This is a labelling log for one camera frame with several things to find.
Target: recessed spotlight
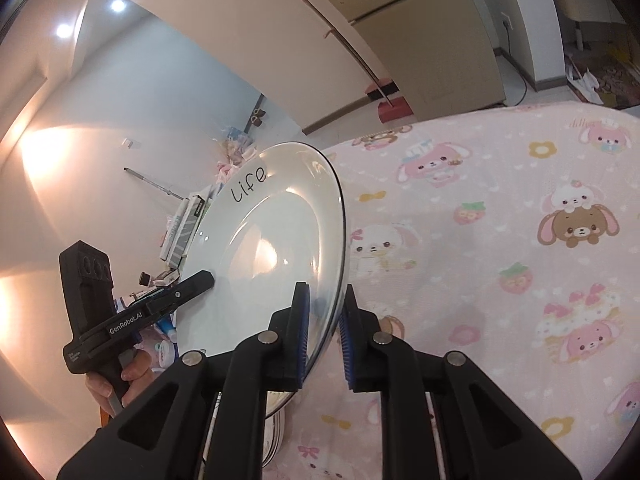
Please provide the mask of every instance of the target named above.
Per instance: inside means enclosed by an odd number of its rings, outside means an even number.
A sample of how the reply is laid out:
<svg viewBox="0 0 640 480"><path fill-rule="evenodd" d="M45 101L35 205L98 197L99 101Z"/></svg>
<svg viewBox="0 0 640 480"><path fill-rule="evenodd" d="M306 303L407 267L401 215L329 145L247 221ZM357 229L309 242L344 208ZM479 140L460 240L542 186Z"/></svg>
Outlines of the recessed spotlight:
<svg viewBox="0 0 640 480"><path fill-rule="evenodd" d="M113 12L122 12L127 8L127 4L122 0L113 0L111 3L111 10Z"/></svg>
<svg viewBox="0 0 640 480"><path fill-rule="evenodd" d="M66 23L62 23L56 29L56 36L59 38L69 38L74 33L74 28L71 25L67 25Z"/></svg>

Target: power outlet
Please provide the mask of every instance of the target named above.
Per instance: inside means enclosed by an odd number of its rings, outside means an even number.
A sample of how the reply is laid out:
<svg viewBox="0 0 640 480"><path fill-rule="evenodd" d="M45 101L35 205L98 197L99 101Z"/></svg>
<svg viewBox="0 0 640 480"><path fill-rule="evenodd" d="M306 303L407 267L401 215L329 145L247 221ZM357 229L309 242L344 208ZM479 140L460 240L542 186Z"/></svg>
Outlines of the power outlet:
<svg viewBox="0 0 640 480"><path fill-rule="evenodd" d="M511 17L508 14L505 14L504 12L501 12L500 14L502 15L503 25L513 30L513 25L511 25Z"/></svg>

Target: white plate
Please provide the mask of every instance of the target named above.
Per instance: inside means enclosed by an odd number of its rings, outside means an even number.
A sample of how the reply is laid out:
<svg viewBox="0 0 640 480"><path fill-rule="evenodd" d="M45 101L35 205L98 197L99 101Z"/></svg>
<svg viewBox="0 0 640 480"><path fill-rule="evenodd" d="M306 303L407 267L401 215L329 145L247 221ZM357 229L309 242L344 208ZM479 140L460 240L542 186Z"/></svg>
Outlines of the white plate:
<svg viewBox="0 0 640 480"><path fill-rule="evenodd" d="M334 332L346 281L344 199L329 161L285 142L234 175L212 202L182 268L206 269L214 287L177 311L178 350L207 356L266 330L291 305L296 282L310 287L306 373ZM268 415L290 395L276 396Z"/></svg>

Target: tablecloth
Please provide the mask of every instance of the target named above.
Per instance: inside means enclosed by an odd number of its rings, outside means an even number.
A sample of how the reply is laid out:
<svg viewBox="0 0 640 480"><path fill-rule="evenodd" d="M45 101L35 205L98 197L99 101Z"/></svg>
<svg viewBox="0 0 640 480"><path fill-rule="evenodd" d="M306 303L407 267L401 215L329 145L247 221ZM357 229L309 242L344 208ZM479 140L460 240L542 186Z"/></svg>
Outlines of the tablecloth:
<svg viewBox="0 0 640 480"><path fill-rule="evenodd" d="M640 121L486 110L325 150L358 304L415 349L459 349L591 480L640 412ZM286 407L268 480L381 477L378 394L338 336Z"/></svg>

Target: silver rivet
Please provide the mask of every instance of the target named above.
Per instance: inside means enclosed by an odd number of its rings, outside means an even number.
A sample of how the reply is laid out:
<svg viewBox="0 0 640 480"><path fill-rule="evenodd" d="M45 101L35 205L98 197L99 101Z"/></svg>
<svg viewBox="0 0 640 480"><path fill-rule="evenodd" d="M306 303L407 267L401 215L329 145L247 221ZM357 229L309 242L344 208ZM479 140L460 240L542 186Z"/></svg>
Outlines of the silver rivet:
<svg viewBox="0 0 640 480"><path fill-rule="evenodd" d="M466 357L462 352L449 352L447 354L447 361L454 366L462 366L466 363Z"/></svg>
<svg viewBox="0 0 640 480"><path fill-rule="evenodd" d="M378 343L379 345L388 345L394 340L394 337L391 334L386 332L376 332L373 335L373 341Z"/></svg>
<svg viewBox="0 0 640 480"><path fill-rule="evenodd" d="M202 361L202 354L200 352L196 352L192 350L191 352L187 352L182 356L182 362L187 366L195 366Z"/></svg>
<svg viewBox="0 0 640 480"><path fill-rule="evenodd" d="M264 332L260 332L258 334L258 341L264 343L265 345L275 343L277 340L278 334L276 334L273 330L265 330Z"/></svg>

